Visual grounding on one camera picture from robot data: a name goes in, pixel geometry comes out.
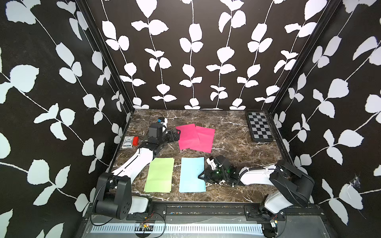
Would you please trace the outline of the light blue paper sheet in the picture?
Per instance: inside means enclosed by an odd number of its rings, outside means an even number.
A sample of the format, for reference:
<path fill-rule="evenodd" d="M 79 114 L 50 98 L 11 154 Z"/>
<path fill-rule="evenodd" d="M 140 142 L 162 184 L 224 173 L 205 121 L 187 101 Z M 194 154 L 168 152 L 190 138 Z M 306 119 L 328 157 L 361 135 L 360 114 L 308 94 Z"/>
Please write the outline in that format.
<path fill-rule="evenodd" d="M 179 192 L 206 192 L 205 181 L 198 176 L 204 172 L 204 158 L 182 158 Z"/>

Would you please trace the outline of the pink paper sheet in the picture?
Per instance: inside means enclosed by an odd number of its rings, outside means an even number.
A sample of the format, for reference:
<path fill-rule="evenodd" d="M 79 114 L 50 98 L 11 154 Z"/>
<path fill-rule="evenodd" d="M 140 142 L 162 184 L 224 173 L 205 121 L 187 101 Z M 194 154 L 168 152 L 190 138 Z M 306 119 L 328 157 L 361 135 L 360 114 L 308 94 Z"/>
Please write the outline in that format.
<path fill-rule="evenodd" d="M 195 124 L 183 125 L 176 127 L 180 133 L 179 148 L 180 150 L 192 149 L 199 146 L 199 136 Z"/>
<path fill-rule="evenodd" d="M 190 149 L 204 153 L 211 153 L 215 136 L 215 129 L 203 128 L 199 126 L 196 126 L 195 128 L 199 142 L 192 145 Z"/>

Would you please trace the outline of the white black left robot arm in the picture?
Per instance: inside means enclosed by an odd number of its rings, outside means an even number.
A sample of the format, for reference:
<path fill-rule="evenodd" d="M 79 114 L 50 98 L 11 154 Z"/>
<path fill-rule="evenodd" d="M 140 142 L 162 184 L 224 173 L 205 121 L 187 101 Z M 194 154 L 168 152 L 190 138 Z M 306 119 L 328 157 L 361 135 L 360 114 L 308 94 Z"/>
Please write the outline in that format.
<path fill-rule="evenodd" d="M 132 183 L 168 143 L 180 140 L 181 131 L 167 131 L 149 136 L 136 153 L 111 173 L 104 172 L 97 181 L 92 213 L 123 220 L 134 213 L 145 213 L 149 199 L 132 195 Z"/>

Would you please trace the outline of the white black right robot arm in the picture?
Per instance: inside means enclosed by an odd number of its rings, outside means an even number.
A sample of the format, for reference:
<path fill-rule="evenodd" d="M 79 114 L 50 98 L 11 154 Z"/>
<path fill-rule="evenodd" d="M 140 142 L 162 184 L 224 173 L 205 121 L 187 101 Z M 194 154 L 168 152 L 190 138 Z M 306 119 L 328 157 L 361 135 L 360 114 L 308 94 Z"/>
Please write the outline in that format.
<path fill-rule="evenodd" d="M 292 205 L 306 208 L 310 204 L 314 180 L 285 160 L 258 168 L 235 167 L 222 155 L 212 156 L 206 161 L 209 167 L 198 176 L 198 179 L 205 182 L 230 187 L 264 184 L 277 189 L 273 194 L 265 196 L 253 213 L 248 212 L 251 217 L 270 220 Z"/>

